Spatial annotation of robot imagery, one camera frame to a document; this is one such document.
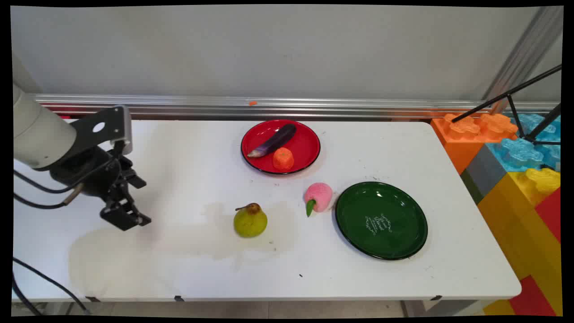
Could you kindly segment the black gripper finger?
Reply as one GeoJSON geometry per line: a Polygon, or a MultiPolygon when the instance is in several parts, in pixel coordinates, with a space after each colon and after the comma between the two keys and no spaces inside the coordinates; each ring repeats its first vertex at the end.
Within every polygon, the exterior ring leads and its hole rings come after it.
{"type": "Polygon", "coordinates": [[[99,216],[121,231],[127,231],[141,223],[133,202],[128,200],[106,200],[106,206],[100,211],[99,216]]]}
{"type": "Polygon", "coordinates": [[[124,213],[130,218],[132,222],[135,223],[135,225],[146,226],[151,223],[152,220],[147,215],[141,213],[141,211],[135,205],[135,199],[129,192],[129,186],[133,186],[136,189],[140,189],[146,186],[145,180],[140,178],[131,168],[121,173],[118,182],[119,204],[121,205],[124,213]]]}

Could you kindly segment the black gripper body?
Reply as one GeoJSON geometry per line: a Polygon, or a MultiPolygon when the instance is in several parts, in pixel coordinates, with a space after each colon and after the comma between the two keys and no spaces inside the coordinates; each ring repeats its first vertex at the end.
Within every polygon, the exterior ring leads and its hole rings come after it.
{"type": "Polygon", "coordinates": [[[112,151],[92,148],[49,169],[52,179],[65,186],[76,186],[82,179],[82,193],[95,196],[105,202],[125,199],[121,189],[123,171],[131,169],[133,162],[125,156],[116,160],[112,151]]]}

